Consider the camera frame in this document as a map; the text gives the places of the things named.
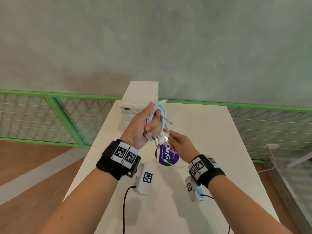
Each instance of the white table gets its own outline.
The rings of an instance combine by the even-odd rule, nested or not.
[[[119,100],[114,103],[66,197],[95,168],[106,146],[124,131],[119,103]],[[169,129],[187,135],[199,152],[211,155],[229,179],[278,220],[225,106],[167,103],[165,108],[168,118],[174,122]],[[153,163],[156,171],[148,196],[138,195],[131,190],[128,192],[126,234],[227,234],[228,224],[214,200],[207,197],[202,202],[190,201],[184,182],[189,176],[188,169],[177,168],[186,163],[179,159],[176,167],[161,165],[155,159],[155,149],[154,142],[150,141],[140,150],[141,162]],[[123,177],[119,181],[96,233],[122,233],[123,198],[134,179]]]

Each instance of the grey wall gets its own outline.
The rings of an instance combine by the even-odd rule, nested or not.
[[[312,107],[312,0],[0,0],[0,89]]]

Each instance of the white floor stripe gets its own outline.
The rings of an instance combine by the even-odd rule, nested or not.
[[[52,176],[79,159],[85,157],[89,149],[73,148],[66,153],[42,164],[0,187],[0,205],[13,199],[44,179]]]

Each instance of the purple sticker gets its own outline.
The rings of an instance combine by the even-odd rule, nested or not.
[[[164,146],[163,144],[159,148],[159,163],[165,166],[171,166],[171,164],[176,164],[179,160],[179,155],[170,151],[170,145]]]

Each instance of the wristband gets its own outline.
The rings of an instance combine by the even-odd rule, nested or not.
[[[198,155],[189,165],[189,173],[198,186],[208,188],[209,182],[216,176],[224,175],[216,161],[207,155]]]
[[[123,175],[133,177],[140,160],[137,149],[118,139],[112,141],[104,150],[96,167],[110,173],[119,181]]]

